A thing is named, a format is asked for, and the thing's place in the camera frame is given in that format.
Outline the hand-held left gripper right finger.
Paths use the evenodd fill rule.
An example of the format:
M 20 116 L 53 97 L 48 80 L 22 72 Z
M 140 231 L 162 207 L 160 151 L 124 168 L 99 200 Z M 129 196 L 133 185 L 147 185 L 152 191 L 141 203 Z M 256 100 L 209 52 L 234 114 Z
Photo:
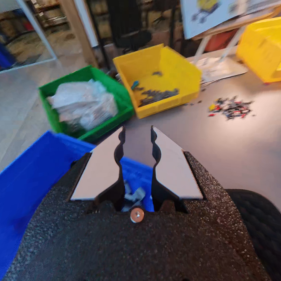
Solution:
M 184 155 L 183 149 L 155 126 L 154 144 L 160 149 L 160 160 L 156 160 L 155 176 L 158 183 L 178 199 L 199 199 L 203 195 Z

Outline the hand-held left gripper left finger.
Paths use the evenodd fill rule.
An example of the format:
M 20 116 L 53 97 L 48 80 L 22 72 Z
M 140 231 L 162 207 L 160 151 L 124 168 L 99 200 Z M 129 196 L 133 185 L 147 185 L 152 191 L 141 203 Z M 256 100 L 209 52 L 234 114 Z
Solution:
M 121 159 L 124 156 L 125 128 L 120 127 L 97 145 L 70 197 L 71 201 L 118 201 L 124 199 L 125 186 Z

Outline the grey angled connectors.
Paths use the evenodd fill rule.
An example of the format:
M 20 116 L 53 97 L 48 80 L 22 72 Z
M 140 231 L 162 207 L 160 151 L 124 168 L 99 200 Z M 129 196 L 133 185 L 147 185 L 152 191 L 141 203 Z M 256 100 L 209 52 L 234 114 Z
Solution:
M 121 212 L 128 212 L 136 207 L 142 207 L 142 202 L 146 196 L 146 192 L 142 187 L 139 187 L 135 192 L 132 191 L 127 180 L 124 180 L 125 196 L 124 204 Z

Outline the blue plastic parts bin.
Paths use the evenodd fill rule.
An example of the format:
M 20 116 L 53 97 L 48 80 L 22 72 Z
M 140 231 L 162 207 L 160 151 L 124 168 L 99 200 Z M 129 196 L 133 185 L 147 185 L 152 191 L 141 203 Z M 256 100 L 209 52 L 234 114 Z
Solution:
M 85 204 L 63 202 L 82 166 L 72 161 L 93 145 L 46 132 L 1 172 L 1 280 L 156 280 L 161 273 L 127 230 L 106 237 L 117 223 L 85 215 Z

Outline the pile of small block pieces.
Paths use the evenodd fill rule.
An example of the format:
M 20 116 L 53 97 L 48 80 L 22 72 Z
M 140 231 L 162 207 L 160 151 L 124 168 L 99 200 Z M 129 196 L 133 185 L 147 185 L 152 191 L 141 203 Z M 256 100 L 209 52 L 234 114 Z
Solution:
M 227 118 L 227 120 L 245 118 L 251 114 L 251 105 L 253 103 L 253 100 L 237 100 L 237 96 L 232 98 L 218 98 L 209 106 L 208 117 L 214 117 L 217 114 L 222 114 Z

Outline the grey desk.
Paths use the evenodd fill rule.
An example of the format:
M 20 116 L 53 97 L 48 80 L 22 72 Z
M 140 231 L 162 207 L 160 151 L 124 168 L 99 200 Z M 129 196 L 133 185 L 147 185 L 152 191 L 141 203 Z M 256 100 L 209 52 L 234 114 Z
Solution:
M 218 98 L 253 101 L 244 118 L 209 117 Z M 126 128 L 124 155 L 155 164 L 151 125 L 190 152 L 225 189 L 261 194 L 281 207 L 280 82 L 263 83 L 253 72 L 202 86 L 197 99 L 149 117 L 132 117 Z

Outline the bubble wrap bundle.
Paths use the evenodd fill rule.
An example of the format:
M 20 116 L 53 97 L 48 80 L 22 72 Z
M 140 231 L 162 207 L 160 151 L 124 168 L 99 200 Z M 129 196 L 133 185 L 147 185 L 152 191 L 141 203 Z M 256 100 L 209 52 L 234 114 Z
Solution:
M 58 112 L 59 121 L 65 122 L 71 132 L 88 132 L 118 114 L 113 94 L 93 79 L 63 83 L 47 101 Z

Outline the heap of black beams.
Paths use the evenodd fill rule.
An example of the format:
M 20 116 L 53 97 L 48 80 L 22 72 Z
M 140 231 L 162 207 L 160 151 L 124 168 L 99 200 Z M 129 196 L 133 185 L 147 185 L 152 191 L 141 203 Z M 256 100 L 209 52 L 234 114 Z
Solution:
M 146 87 L 140 86 L 140 81 L 139 85 L 134 90 L 142 91 L 142 97 L 140 98 L 138 105 L 139 108 L 173 96 L 177 96 L 180 92 L 178 88 L 174 88 L 173 90 L 146 89 Z

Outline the green plastic parts bin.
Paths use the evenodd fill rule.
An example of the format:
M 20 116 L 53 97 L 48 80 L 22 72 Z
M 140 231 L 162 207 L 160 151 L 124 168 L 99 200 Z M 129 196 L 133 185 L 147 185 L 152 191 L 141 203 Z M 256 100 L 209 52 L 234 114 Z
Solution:
M 63 83 L 88 82 L 90 79 L 101 82 L 108 92 L 113 94 L 114 100 L 117 104 L 118 114 L 88 132 L 84 129 L 77 129 L 76 131 L 73 131 L 70 125 L 66 122 L 59 122 L 59 115 L 55 109 L 51 108 L 51 105 L 47 101 L 47 97 L 53 96 L 58 86 Z M 38 95 L 42 102 L 42 106 L 45 110 L 51 129 L 55 133 L 63 133 L 89 143 L 97 142 L 97 140 L 99 140 L 102 136 L 116 129 L 123 122 L 129 120 L 135 113 L 131 98 L 126 88 L 110 76 L 106 75 L 103 71 L 90 65 L 40 86 L 38 88 Z

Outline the yellow plastic parts bin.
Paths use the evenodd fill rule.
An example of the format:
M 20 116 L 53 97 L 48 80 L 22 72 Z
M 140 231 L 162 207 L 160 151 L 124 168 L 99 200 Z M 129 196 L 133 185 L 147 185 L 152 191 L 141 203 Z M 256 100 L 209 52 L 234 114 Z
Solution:
M 281 17 L 251 23 L 245 28 L 236 56 L 264 83 L 281 81 Z
M 202 72 L 184 56 L 164 44 L 115 57 L 113 63 L 128 90 L 139 119 L 189 103 L 198 97 Z M 135 80 L 146 89 L 180 90 L 173 96 L 138 107 L 142 91 L 131 90 Z

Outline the white book stand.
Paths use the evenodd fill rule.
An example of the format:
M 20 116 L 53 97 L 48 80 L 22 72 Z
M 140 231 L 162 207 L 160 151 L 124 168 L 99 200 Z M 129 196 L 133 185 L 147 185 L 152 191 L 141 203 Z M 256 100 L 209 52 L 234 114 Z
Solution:
M 234 50 L 234 47 L 239 42 L 247 25 L 256 21 L 270 19 L 279 13 L 280 4 L 269 8 L 263 8 L 257 12 L 230 19 L 193 37 L 193 40 L 202 39 L 193 60 L 191 61 L 202 72 L 201 84 L 216 82 L 221 79 L 245 74 L 248 71 L 246 67 L 228 58 L 230 51 Z M 226 48 L 221 50 L 223 52 L 219 57 L 215 57 L 215 55 L 211 53 L 207 53 L 205 58 L 202 57 L 207 43 L 213 35 L 234 29 L 238 29 L 238 31 L 227 44 Z

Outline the open instruction booklet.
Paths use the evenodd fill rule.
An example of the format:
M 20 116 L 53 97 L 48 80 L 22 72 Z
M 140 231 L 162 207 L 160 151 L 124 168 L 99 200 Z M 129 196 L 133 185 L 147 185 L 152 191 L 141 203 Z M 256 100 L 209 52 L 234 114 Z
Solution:
M 184 38 L 191 39 L 229 19 L 279 4 L 279 0 L 180 0 Z

